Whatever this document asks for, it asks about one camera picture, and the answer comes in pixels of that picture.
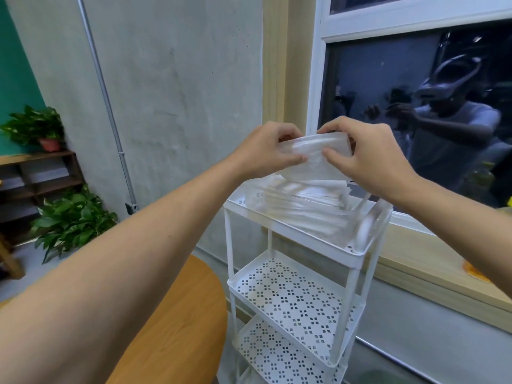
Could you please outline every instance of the round wooden table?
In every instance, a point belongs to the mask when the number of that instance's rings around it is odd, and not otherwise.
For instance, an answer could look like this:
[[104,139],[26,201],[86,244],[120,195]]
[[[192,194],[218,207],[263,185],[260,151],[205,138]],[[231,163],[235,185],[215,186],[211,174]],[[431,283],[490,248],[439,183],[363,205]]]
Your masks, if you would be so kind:
[[107,384],[210,384],[219,368],[226,329],[221,282],[191,255]]

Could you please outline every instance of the window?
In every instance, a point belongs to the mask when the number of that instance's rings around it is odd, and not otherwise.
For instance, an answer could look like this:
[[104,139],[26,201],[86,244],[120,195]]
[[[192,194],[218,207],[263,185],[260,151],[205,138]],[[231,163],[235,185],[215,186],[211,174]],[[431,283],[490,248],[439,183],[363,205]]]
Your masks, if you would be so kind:
[[504,206],[512,196],[512,0],[317,3],[308,134],[339,115],[386,122],[420,175]]

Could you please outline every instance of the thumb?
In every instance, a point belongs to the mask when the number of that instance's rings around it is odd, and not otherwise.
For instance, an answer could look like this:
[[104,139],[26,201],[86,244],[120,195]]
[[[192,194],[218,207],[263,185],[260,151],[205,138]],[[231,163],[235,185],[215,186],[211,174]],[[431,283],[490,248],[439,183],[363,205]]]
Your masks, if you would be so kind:
[[325,156],[329,163],[343,172],[343,174],[351,176],[352,157],[343,156],[331,148],[322,149],[322,155]]
[[285,167],[296,166],[308,161],[308,156],[303,154],[281,154],[283,165]]

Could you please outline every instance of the white window frame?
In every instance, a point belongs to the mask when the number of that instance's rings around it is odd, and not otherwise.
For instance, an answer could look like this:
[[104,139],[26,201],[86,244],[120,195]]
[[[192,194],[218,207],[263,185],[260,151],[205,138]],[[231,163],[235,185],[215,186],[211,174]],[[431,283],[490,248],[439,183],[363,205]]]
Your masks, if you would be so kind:
[[[512,0],[396,0],[332,15],[330,9],[331,0],[317,0],[306,135],[317,133],[327,43],[512,19]],[[391,223],[432,234],[408,214],[393,212]]]

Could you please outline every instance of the white storage cart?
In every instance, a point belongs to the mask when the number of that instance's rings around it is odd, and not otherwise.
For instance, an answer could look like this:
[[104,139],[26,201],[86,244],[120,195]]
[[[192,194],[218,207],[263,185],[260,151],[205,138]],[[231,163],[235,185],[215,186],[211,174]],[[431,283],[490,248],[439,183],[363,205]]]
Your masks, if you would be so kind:
[[[270,384],[342,382],[392,213],[392,206],[384,200],[366,200],[354,238],[343,248],[247,207],[243,188],[226,201],[233,345],[250,364],[242,376],[237,370],[238,382],[245,382],[251,369]],[[233,213],[268,229],[267,250],[237,273],[231,240]],[[346,285],[340,286],[274,250],[273,232],[347,266]],[[359,272],[370,247],[373,250],[365,281],[357,295]],[[241,330],[236,326],[236,299],[256,313]]]

